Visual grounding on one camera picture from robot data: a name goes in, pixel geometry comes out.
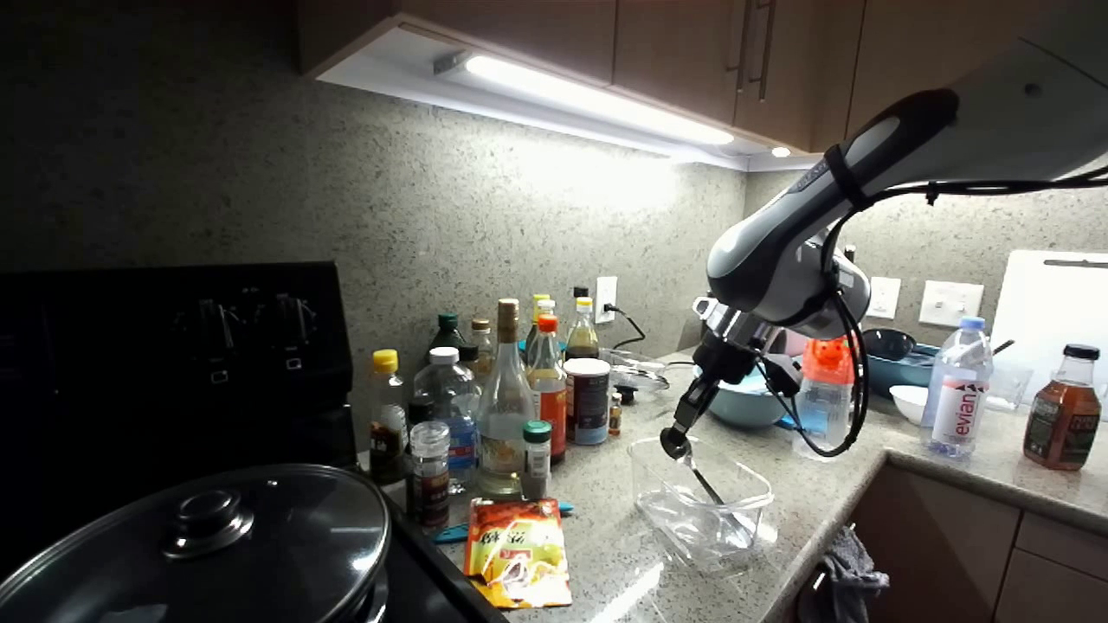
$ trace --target speckled wall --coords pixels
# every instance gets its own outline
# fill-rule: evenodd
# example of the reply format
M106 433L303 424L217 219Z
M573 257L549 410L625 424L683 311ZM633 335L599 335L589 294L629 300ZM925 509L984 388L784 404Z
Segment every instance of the speckled wall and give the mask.
M751 178L749 209L757 210L793 178ZM925 344L940 344L953 329L920 327L925 282L984 285L981 314L995 317L1011 251L1108 254L1108 192L1051 192L1022 199L895 199L843 227L860 245L869 278L899 278L892 327Z
M437 311L568 314L599 272L663 354L743 209L737 173L307 84L286 0L17 0L0 49L0 269L334 259L356 359L405 372Z

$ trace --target under-cabinet light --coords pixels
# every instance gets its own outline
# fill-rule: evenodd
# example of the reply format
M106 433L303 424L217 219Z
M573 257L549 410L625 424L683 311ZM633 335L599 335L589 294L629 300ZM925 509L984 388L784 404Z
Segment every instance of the under-cabinet light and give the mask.
M683 140L683 143L698 143L698 147L730 147L735 134L713 124L698 124L691 118L619 96L619 95L606 95L599 86L589 84L573 84L555 72L539 72L520 61L504 61L496 57L468 57L460 58L465 72L491 84L498 91L509 91L516 96L525 99L539 99L546 108L562 108L562 111L577 111L589 118L601 118L611 124L629 124L640 133L655 133L655 134L668 134L668 140Z

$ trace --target snack bag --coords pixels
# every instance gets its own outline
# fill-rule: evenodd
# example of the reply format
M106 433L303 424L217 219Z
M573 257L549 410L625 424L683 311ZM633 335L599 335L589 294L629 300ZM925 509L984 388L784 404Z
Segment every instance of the snack bag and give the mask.
M474 501L465 574L496 611L568 607L558 501Z

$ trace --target pot lid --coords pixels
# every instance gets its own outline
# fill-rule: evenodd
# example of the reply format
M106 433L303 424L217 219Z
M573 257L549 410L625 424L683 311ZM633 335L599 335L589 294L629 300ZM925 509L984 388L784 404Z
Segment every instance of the pot lid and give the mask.
M294 619L359 611L387 504L351 472L278 463L189 482L53 545L0 585L0 619Z

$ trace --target stove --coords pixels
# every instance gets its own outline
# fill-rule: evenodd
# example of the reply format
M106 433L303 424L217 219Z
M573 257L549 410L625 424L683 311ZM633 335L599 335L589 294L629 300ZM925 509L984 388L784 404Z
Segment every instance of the stove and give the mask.
M112 509L255 463L356 463L332 264L0 272L0 577ZM498 619L396 533L396 619Z

